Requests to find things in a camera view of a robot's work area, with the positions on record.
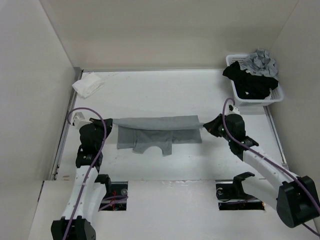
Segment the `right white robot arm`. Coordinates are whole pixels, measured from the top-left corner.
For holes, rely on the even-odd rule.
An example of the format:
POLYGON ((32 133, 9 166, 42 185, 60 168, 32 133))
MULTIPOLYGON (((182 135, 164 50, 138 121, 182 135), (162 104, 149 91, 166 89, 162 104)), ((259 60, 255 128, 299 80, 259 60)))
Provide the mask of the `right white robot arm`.
POLYGON ((253 184, 254 177, 245 172, 234 177, 232 192, 238 198, 251 195, 276 210, 281 221, 295 228, 320 215, 320 201, 314 181, 283 168, 269 159, 259 144, 247 136, 245 122, 239 114, 219 114, 203 127, 213 136, 224 138, 231 152, 261 174, 268 184, 253 184))

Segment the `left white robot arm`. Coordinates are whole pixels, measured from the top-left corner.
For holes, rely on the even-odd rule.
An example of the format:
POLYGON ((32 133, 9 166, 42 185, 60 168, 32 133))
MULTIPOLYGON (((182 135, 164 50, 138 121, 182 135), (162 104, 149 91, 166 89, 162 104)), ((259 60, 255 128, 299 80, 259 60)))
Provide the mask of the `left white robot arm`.
POLYGON ((80 146, 75 160, 76 172, 72 192, 59 220, 51 224, 54 240, 95 240, 93 218, 102 200, 112 195, 109 175, 100 174, 103 161, 101 147, 112 131, 111 118, 91 118, 79 128, 80 146))

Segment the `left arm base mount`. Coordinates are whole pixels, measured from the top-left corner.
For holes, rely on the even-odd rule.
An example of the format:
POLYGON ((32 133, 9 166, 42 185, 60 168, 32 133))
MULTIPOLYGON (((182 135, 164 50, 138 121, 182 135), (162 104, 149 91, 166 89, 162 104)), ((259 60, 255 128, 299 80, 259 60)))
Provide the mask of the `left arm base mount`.
POLYGON ((110 192, 107 192, 103 197, 99 210, 109 212, 126 211, 128 186, 129 183, 127 181, 113 182, 110 192))

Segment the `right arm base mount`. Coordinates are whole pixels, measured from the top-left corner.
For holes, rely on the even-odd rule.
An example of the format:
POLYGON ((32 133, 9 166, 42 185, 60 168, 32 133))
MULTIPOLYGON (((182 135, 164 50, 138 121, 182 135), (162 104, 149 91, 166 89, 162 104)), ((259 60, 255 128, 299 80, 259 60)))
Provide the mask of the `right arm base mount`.
POLYGON ((247 194, 243 189, 243 181, 253 178, 251 172, 236 175, 232 180, 217 180, 216 198, 220 211, 264 211, 265 205, 258 198, 247 194))

